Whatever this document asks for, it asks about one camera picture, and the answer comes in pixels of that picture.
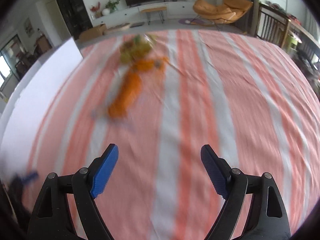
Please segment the white tv cabinet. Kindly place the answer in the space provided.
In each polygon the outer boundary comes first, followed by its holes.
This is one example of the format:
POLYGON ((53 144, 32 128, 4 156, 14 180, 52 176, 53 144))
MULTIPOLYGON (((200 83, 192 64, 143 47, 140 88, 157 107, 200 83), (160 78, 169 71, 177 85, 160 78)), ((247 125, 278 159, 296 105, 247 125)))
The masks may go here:
POLYGON ((117 10, 106 16, 96 18, 92 25, 96 27, 105 24, 107 27, 124 23, 138 23, 152 21, 165 21, 181 18, 195 18, 197 13, 193 11, 194 2, 161 2, 140 5, 123 10, 117 10))

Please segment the brown cardboard box on floor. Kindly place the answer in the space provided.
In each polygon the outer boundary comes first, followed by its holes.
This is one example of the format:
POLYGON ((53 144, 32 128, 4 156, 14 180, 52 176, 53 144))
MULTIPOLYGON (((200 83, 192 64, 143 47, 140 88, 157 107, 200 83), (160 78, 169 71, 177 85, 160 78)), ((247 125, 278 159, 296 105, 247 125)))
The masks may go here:
POLYGON ((97 37, 103 36, 106 29, 107 27, 105 24, 100 24, 100 25, 97 25, 96 27, 83 31, 79 36, 79 41, 87 42, 97 37))

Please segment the striped orange tablecloth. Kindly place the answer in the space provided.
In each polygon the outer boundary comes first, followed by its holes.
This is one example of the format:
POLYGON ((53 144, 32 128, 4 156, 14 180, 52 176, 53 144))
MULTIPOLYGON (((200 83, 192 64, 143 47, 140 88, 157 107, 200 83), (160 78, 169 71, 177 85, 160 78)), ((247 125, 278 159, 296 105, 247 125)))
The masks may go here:
POLYGON ((83 61, 44 115, 28 160, 39 178, 23 193, 32 209, 50 172, 88 166, 110 143, 119 159, 98 209, 115 239, 204 239, 223 199, 200 159, 210 145, 230 166, 270 172, 291 231, 319 198, 319 100, 278 46, 209 30, 156 33, 163 71, 141 74, 127 115, 93 115, 113 100, 127 70, 113 37, 82 50, 83 61))

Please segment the white cardboard box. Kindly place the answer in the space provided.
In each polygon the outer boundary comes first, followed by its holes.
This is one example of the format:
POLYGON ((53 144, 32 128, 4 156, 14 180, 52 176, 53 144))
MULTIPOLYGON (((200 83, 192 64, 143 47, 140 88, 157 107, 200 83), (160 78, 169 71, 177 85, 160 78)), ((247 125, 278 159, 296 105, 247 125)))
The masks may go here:
POLYGON ((41 56, 16 86, 1 115, 1 179, 25 173, 40 124, 83 57, 73 38, 41 56))

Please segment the clear bag mixed snacks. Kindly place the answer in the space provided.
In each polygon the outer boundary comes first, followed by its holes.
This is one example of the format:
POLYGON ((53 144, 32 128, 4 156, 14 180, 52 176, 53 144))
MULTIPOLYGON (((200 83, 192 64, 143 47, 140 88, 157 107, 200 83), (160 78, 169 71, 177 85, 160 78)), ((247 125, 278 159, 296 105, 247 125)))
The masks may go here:
POLYGON ((122 64, 128 64, 143 59, 152 51, 156 42, 156 35, 139 34, 134 36, 120 46, 120 62, 122 64))

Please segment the orange lounge chair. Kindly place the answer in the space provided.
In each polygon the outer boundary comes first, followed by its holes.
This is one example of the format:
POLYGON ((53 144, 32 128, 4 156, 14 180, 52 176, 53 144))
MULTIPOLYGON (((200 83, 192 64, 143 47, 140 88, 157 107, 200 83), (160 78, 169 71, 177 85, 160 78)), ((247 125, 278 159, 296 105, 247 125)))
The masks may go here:
POLYGON ((205 0, 196 0, 193 11, 213 24, 231 24, 242 18, 253 6, 249 0, 223 0, 221 5, 212 5, 205 0))

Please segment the dark wooden chair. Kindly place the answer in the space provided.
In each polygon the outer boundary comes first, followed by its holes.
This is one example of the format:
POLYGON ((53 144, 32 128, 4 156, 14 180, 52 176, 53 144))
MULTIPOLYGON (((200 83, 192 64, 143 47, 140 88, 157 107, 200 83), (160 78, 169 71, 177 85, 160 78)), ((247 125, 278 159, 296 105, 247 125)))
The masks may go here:
POLYGON ((260 2, 254 36, 283 48, 290 22, 291 20, 285 13, 260 2))

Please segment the dark glass cabinet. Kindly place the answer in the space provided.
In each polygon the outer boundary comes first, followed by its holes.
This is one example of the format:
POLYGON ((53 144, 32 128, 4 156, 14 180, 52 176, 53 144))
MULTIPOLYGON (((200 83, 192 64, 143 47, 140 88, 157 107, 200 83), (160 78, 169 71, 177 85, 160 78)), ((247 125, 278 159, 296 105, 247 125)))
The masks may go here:
POLYGON ((56 0, 71 36, 77 40, 80 34, 92 28, 83 0, 56 0))

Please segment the small wooden bench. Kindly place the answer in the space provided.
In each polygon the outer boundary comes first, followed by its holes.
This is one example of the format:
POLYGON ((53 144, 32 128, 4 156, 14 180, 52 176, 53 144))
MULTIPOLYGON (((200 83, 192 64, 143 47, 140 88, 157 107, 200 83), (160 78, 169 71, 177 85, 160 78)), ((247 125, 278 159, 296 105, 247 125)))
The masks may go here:
POLYGON ((146 9, 141 10, 140 13, 144 14, 146 16, 147 23, 148 23, 148 25, 150 25, 152 14, 158 14, 161 23, 164 23, 164 21, 165 21, 164 12, 165 11, 167 11, 167 7, 162 6, 162 7, 146 8, 146 9))

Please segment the orange snack bag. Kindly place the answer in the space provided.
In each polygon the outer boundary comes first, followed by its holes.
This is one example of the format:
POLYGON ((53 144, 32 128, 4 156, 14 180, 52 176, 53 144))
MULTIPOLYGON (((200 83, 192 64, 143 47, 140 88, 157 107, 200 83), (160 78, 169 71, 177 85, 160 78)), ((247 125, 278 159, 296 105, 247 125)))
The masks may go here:
POLYGON ((123 77, 116 97, 107 108, 108 117, 111 119, 126 117, 142 91, 141 75, 156 69, 163 71, 167 63, 169 63, 167 57, 140 59, 133 62, 123 77))

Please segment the red flower vase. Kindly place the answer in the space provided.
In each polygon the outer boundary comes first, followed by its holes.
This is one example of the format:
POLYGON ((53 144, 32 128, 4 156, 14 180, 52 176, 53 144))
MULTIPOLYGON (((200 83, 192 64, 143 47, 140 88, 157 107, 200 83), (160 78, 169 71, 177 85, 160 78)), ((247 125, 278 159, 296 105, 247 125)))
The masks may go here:
POLYGON ((102 16, 101 13, 101 3, 98 2, 96 5, 92 5, 90 7, 90 11, 92 13, 92 16, 94 17, 94 19, 96 18, 100 18, 102 16))

